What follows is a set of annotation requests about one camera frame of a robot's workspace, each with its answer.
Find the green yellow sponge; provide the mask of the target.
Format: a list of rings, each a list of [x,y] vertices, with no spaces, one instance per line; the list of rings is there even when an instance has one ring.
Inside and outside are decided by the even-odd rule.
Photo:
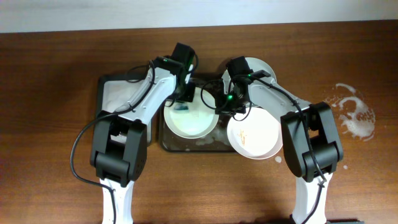
[[[186,103],[177,103],[174,106],[174,111],[188,111],[189,106]]]

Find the pale green plate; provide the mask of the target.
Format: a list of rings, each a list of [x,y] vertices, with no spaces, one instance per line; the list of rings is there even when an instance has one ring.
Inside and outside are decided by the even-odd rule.
[[[174,111],[174,103],[171,107],[164,107],[164,120],[168,128],[176,135],[186,139],[202,138],[209,134],[217,125],[219,116],[213,109],[207,107],[203,102],[215,107],[214,97],[206,90],[195,88],[195,96],[188,111]]]

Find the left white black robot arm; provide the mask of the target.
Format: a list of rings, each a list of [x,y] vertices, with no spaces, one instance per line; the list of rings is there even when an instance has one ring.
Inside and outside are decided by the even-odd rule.
[[[113,112],[101,110],[90,164],[103,189],[103,223],[132,223],[132,190],[147,159],[147,125],[164,101],[186,92],[198,56],[177,43],[170,56],[149,62],[141,86]]]

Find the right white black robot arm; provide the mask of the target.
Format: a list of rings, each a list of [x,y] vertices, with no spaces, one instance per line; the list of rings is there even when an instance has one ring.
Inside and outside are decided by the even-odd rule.
[[[282,88],[271,67],[257,58],[240,56],[226,63],[224,93],[216,113],[249,116],[246,104],[266,110],[280,126],[284,159],[295,176],[292,223],[326,223],[328,185],[343,158],[330,106],[302,100]]]

